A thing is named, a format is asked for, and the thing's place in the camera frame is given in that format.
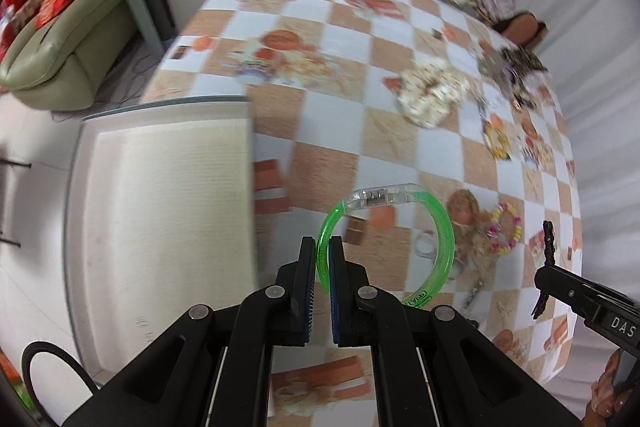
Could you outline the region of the right hand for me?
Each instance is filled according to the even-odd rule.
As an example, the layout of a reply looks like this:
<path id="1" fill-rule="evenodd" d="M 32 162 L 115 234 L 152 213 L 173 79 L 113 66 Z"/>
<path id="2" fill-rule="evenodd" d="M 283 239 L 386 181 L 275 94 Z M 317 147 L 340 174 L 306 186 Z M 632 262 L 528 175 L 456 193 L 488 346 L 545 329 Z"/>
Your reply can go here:
<path id="1" fill-rule="evenodd" d="M 620 366 L 622 350 L 617 349 L 608 358 L 605 369 L 600 378 L 591 386 L 591 400 L 586 406 L 582 425 L 605 426 L 606 421 L 617 413 L 629 397 L 629 393 L 616 395 L 614 391 L 614 376 Z"/>

